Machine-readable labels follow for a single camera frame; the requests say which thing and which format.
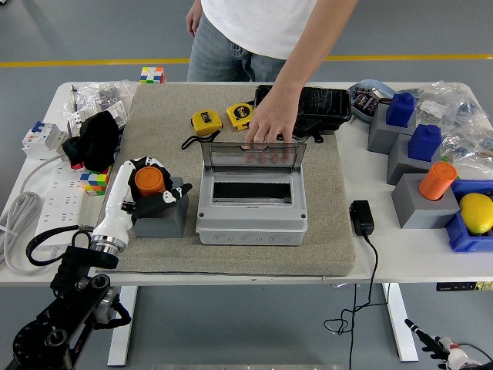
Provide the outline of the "person's left hand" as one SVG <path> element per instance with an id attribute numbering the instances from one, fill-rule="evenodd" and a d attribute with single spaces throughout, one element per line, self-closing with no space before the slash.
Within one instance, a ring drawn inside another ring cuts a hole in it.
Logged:
<path id="1" fill-rule="evenodd" d="M 300 89 L 287 91 L 272 88 L 254 110 L 245 142 L 260 146 L 275 143 L 277 136 L 281 135 L 283 144 L 291 144 L 300 93 Z"/>

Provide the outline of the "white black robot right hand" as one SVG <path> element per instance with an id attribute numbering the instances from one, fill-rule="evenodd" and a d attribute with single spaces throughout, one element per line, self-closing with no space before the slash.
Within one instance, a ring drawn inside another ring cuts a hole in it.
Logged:
<path id="1" fill-rule="evenodd" d="M 483 365 L 468 357 L 461 346 L 447 337 L 432 338 L 408 318 L 404 323 L 424 344 L 423 351 L 430 352 L 433 359 L 440 360 L 439 369 L 480 369 Z"/>

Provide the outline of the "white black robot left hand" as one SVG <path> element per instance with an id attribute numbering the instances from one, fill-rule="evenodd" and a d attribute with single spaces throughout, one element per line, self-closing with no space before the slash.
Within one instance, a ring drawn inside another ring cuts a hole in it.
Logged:
<path id="1" fill-rule="evenodd" d="M 139 170 L 155 170 L 156 189 L 142 195 L 137 186 Z M 108 244 L 119 249 L 129 242 L 128 231 L 135 221 L 175 206 L 193 188 L 185 183 L 177 188 L 164 166 L 155 158 L 146 156 L 127 160 L 120 166 L 106 200 L 105 216 L 92 232 L 91 244 Z"/>

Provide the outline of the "person's right hand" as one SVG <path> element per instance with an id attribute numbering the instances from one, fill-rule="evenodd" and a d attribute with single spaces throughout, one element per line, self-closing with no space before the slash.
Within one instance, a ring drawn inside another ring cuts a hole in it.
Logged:
<path id="1" fill-rule="evenodd" d="M 186 29 L 192 37 L 196 35 L 202 14 L 202 3 L 200 0 L 195 0 L 186 15 Z"/>

